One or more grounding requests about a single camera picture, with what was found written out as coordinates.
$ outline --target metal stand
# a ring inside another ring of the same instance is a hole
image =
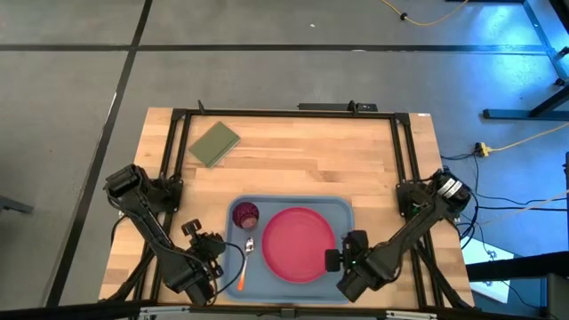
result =
[[[565,0],[549,0],[549,2],[563,23],[565,30],[569,32],[569,8],[567,8]]]
[[[21,202],[11,200],[5,196],[0,196],[0,211],[2,210],[15,210],[22,213],[31,213],[34,207],[31,205],[23,204]]]
[[[569,100],[569,86],[532,110],[485,109],[485,119],[569,121],[569,111],[553,111]]]

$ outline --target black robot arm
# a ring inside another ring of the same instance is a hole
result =
[[[379,290],[397,280],[403,254],[442,219],[457,218],[470,199],[469,188],[448,171],[437,171],[427,185],[406,182],[397,186],[397,199],[401,212],[412,218],[387,242],[368,247],[367,234],[354,230],[342,241],[342,252],[326,252],[326,269],[340,270],[344,276],[337,288],[354,302],[370,288]]]
[[[154,212],[168,211],[171,197],[179,192],[168,188],[162,180],[150,180],[144,169],[134,164],[107,178],[109,202],[129,217],[134,227],[160,261],[164,284],[174,292],[186,292],[196,305],[204,306],[216,292],[210,281],[223,275],[216,258],[225,251],[218,234],[198,234],[198,220],[182,226],[191,236],[190,248],[176,247],[155,218]]]

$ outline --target yellow cable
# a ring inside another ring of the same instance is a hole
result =
[[[494,222],[499,221],[499,220],[504,220],[504,219],[506,219],[506,218],[508,218],[508,217],[511,217],[511,216],[513,216],[513,215],[516,215],[516,214],[519,214],[519,213],[521,213],[521,212],[528,211],[528,210],[533,209],[533,208],[539,208],[539,207],[541,207],[542,205],[548,204],[548,203],[550,203],[551,201],[557,200],[558,198],[563,197],[563,196],[565,196],[565,195],[567,195],[567,194],[569,194],[569,189],[567,189],[566,191],[564,191],[564,192],[562,192],[562,193],[560,193],[560,194],[558,194],[558,195],[556,195],[556,196],[551,197],[550,199],[547,199],[547,200],[545,200],[545,201],[541,201],[540,203],[537,203],[537,204],[534,204],[534,205],[531,205],[531,206],[527,206],[527,207],[525,207],[524,209],[520,209],[520,210],[514,211],[514,212],[512,212],[512,213],[508,213],[508,214],[501,215],[500,217],[495,218],[495,219],[492,219],[492,220],[480,222],[479,225],[480,225],[480,226],[484,226],[484,225],[487,225],[487,224],[489,224],[489,223],[494,223]]]
[[[527,138],[527,139],[523,139],[523,140],[521,140],[521,141],[512,143],[512,144],[510,144],[510,145],[508,145],[508,146],[506,146],[506,147],[502,147],[502,148],[490,148],[490,147],[488,147],[488,151],[489,151],[489,152],[503,151],[503,150],[505,150],[505,149],[507,149],[507,148],[515,147],[515,146],[520,145],[520,144],[522,144],[522,143],[524,143],[524,142],[527,142],[527,141],[529,141],[529,140],[531,140],[531,139],[535,139],[535,138],[538,138],[538,137],[540,137],[540,136],[543,136],[543,135],[546,135],[546,134],[549,134],[549,133],[552,133],[552,132],[556,132],[557,130],[561,130],[561,129],[565,128],[565,127],[568,126],[568,125],[569,125],[569,123],[568,123],[568,124],[561,124],[561,125],[559,125],[559,126],[556,127],[556,128],[553,128],[553,129],[551,129],[551,130],[547,130],[547,131],[542,132],[542,133],[538,133],[538,134],[533,135],[533,136],[531,136],[531,137],[529,137],[529,138]]]
[[[389,6],[389,8],[393,9],[394,12],[397,12],[397,14],[398,14],[399,16],[402,15],[402,13],[401,13],[393,4],[390,4],[387,0],[381,0],[381,1],[382,1],[384,4],[386,4],[387,6]],[[461,5],[459,5],[459,6],[457,6],[456,8],[454,8],[454,10],[452,10],[451,12],[448,12],[448,13],[447,13],[446,15],[444,15],[442,18],[440,18],[440,19],[438,19],[438,20],[435,20],[435,21],[433,21],[433,22],[421,23],[421,22],[417,22],[417,21],[414,21],[414,20],[409,19],[408,16],[405,16],[405,20],[411,22],[412,24],[414,24],[414,25],[416,25],[416,26],[420,26],[420,27],[433,26],[433,25],[436,25],[438,22],[441,22],[441,21],[445,20],[446,18],[452,16],[455,12],[459,11],[459,9],[460,9],[461,7],[463,7],[464,4],[466,4],[468,1],[469,1],[469,0],[464,0],[464,2],[463,2]]]

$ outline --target orange handle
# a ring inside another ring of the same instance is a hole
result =
[[[239,284],[237,284],[237,289],[239,291],[242,291],[244,286],[245,286],[245,277],[241,276],[241,279],[239,279]]]
[[[239,283],[237,284],[237,290],[242,291],[245,287],[245,269],[247,268],[247,257],[245,256],[245,264],[243,265],[243,271],[241,271],[241,277],[239,277]]]

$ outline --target gray floor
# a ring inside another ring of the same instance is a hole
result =
[[[456,5],[393,2],[416,20],[435,19]],[[553,45],[568,44],[549,2],[531,3]],[[0,44],[129,44],[142,5],[142,0],[49,5],[0,0]],[[154,2],[142,43],[539,44],[539,39],[519,5],[469,4],[445,23],[417,28],[373,0],[164,0]],[[43,303],[124,58],[123,52],[0,52],[0,194],[36,206],[31,215],[0,213],[0,309]],[[208,108],[289,109],[299,102],[368,101],[385,111],[431,113],[441,152],[451,156],[468,152],[477,141],[499,147],[558,125],[479,116],[483,108],[533,108],[555,92],[556,78],[549,59],[533,55],[140,52],[62,303],[97,298],[116,219],[102,181],[132,161],[148,107],[193,108],[197,99]],[[518,200],[559,193],[565,189],[566,151],[567,132],[557,132],[482,159],[479,191]],[[473,163],[449,166],[474,185]],[[480,212],[480,220],[498,214]],[[521,255],[566,250],[566,226],[563,213],[531,212],[488,225],[485,241]]]

